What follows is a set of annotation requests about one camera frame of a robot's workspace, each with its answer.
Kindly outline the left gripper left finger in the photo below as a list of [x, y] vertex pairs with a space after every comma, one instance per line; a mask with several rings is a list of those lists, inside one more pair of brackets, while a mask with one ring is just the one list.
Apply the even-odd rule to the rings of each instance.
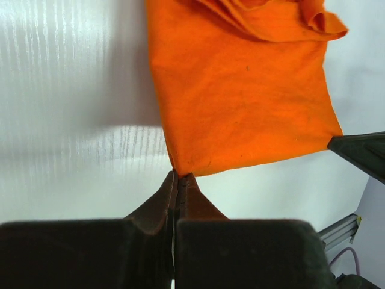
[[1, 225], [2, 288], [170, 288], [177, 175], [119, 219]]

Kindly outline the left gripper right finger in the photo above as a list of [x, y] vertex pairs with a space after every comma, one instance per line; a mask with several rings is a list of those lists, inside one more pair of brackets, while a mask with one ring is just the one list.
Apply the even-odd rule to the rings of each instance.
[[228, 219], [192, 175], [180, 179], [177, 204], [177, 288], [336, 287], [311, 224]]

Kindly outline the orange t-shirt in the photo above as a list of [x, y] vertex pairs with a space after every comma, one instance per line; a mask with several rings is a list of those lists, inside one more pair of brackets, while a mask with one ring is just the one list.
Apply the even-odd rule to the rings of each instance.
[[326, 150], [342, 129], [322, 1], [147, 1], [150, 68], [171, 164], [206, 176]]

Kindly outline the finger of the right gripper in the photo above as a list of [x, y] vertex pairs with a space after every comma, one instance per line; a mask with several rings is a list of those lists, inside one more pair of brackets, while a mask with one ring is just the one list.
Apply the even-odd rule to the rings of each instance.
[[384, 184], [384, 132], [333, 137], [327, 148]]

